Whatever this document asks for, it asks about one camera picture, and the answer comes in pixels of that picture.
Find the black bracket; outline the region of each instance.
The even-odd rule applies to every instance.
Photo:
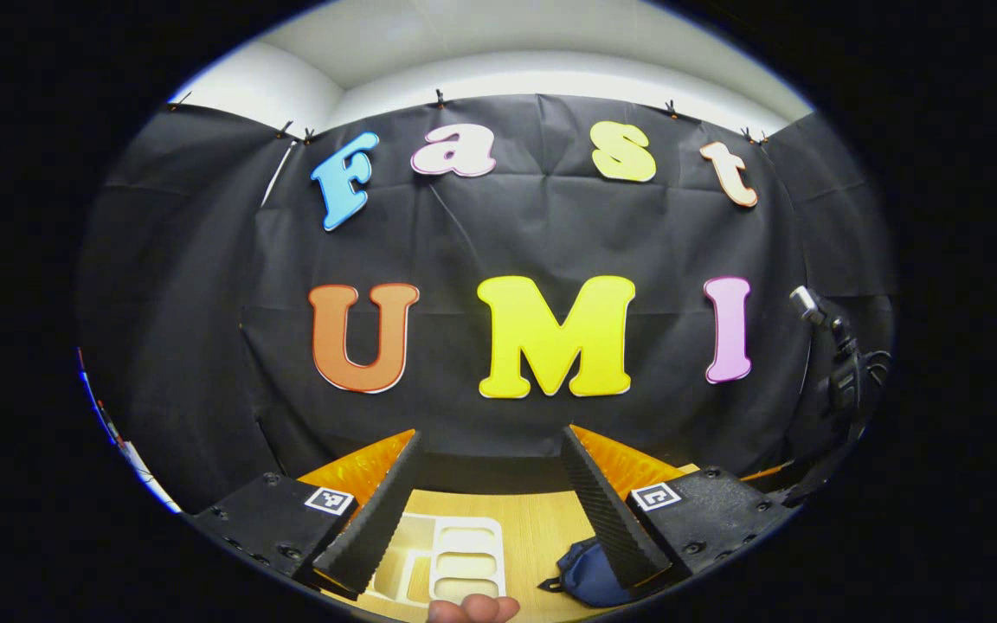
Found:
[[[626,504],[689,575],[732,556],[791,512],[716,466],[634,490]]]
[[[561,461],[614,577],[633,596],[661,588],[672,577],[672,561],[641,529],[573,431],[565,427],[563,434]]]
[[[317,486],[265,473],[191,517],[190,523],[230,551],[309,585],[313,560],[357,508],[356,498],[348,494],[337,499],[340,508],[309,505],[320,501],[313,499],[317,492]]]
[[[368,587],[415,489],[421,442],[422,435],[415,433],[368,503],[340,536],[313,559],[315,587],[353,601]]]

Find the yellow letter m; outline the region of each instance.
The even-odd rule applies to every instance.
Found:
[[[528,395],[523,352],[546,395],[561,388],[576,356],[579,371],[569,383],[571,394],[625,394],[626,308],[634,294],[633,281],[625,277],[587,279],[562,326],[533,279],[483,281],[479,298],[491,307],[491,375],[479,382],[479,393],[487,398]]]

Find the letter f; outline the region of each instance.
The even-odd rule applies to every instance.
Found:
[[[371,161],[367,155],[358,152],[370,150],[376,145],[379,145],[379,137],[375,133],[364,132],[310,173],[310,180],[321,182],[321,196],[325,198],[325,221],[322,225],[327,232],[348,221],[368,202],[368,193],[353,190],[352,180],[363,184],[371,179]],[[348,157],[351,159],[345,166],[344,160]]]

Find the human finger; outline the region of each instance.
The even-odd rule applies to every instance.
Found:
[[[426,623],[472,623],[464,608],[451,601],[432,600]]]
[[[472,623],[493,623],[495,616],[499,615],[498,601],[479,593],[468,595],[460,603],[460,607],[464,608]]]
[[[498,603],[498,614],[495,614],[493,623],[506,623],[507,620],[513,619],[519,610],[522,610],[522,604],[519,604],[518,600],[514,598],[498,598],[495,601]]]

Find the black cloth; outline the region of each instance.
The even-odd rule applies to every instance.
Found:
[[[620,101],[490,96],[360,119],[294,143],[284,158],[287,141],[249,119],[194,106],[162,112],[115,167],[83,254],[82,346],[96,394],[191,511],[269,466],[301,476],[408,428],[427,433],[419,486],[436,490],[566,489],[558,441],[571,422],[673,465],[743,473],[771,464],[788,452],[812,348],[792,289],[807,284],[865,309],[886,307],[878,297],[893,292],[885,232],[859,229],[878,224],[876,197],[850,182],[864,174],[854,158],[832,157],[839,142],[818,138],[813,118],[753,145]],[[598,121],[645,132],[652,181],[599,174],[589,138]],[[494,131],[495,170],[411,170],[424,135],[452,123]],[[325,232],[310,172],[363,132],[380,138],[367,152],[371,180],[357,186],[369,200]],[[818,157],[816,138],[830,154],[824,174],[800,165]],[[755,208],[733,204],[699,154],[713,141],[743,159]],[[575,397],[566,385],[577,359],[556,395],[523,362],[527,397],[482,397],[491,312],[476,287],[501,275],[531,277],[559,322],[587,279],[632,280],[628,393]],[[711,385],[715,324],[703,284],[725,275],[751,284],[752,370]],[[377,347],[368,292],[396,281],[421,291],[398,385],[376,395],[332,387],[313,366],[310,289],[357,289],[347,346],[367,363]],[[856,303],[870,297],[875,304]],[[890,316],[878,330],[869,342],[890,339]]]

